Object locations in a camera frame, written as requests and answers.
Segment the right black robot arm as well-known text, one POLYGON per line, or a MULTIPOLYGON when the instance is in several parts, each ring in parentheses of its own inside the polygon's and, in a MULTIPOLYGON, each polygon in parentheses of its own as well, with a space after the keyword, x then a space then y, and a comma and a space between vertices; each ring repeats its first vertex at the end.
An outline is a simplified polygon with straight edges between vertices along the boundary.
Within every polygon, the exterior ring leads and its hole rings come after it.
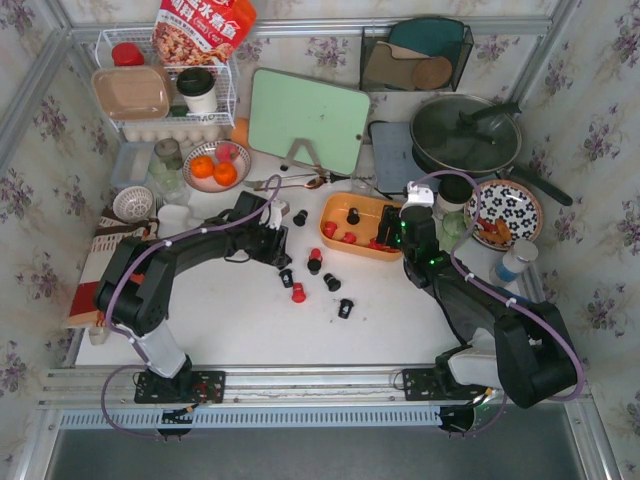
POLYGON ((407 279, 436 301, 459 342, 433 367, 404 371, 409 398, 454 399, 489 387, 529 408, 582 393, 585 373, 558 308, 508 296, 476 278, 440 248, 431 208, 384 205, 376 241, 401 251, 407 279))

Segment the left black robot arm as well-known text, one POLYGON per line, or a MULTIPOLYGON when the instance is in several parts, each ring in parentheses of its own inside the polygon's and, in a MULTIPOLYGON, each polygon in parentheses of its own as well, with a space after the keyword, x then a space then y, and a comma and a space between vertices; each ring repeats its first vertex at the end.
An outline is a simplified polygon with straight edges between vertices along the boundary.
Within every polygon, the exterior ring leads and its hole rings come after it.
POLYGON ((185 402, 197 391, 191 359, 168 326, 174 279, 210 260, 229 260, 243 252, 251 261, 282 270, 288 229, 287 206, 243 192, 235 206, 197 227, 160 240, 121 240, 98 283, 94 304, 105 325, 123 336, 150 379, 149 396, 185 402))

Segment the orange plastic storage basket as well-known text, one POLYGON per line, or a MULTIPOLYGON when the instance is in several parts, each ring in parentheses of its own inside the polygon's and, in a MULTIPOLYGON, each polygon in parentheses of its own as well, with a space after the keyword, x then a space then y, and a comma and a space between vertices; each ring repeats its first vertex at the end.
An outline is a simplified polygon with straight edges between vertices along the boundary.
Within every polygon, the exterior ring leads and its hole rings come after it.
POLYGON ((385 262, 399 260, 402 256, 399 250, 389 249, 388 247, 375 250, 369 247, 370 240, 372 238, 376 239, 378 225, 385 205, 400 207, 401 203, 348 192, 330 195, 325 202, 318 224, 321 240, 327 248, 339 252, 385 262), (357 225, 349 225, 347 223, 347 214, 350 208, 357 208, 359 211, 360 222, 357 225), (323 235, 322 228, 327 221, 333 221, 338 225, 333 238, 327 238, 323 235), (346 232, 352 232, 356 235, 357 241, 354 244, 342 242, 346 232))

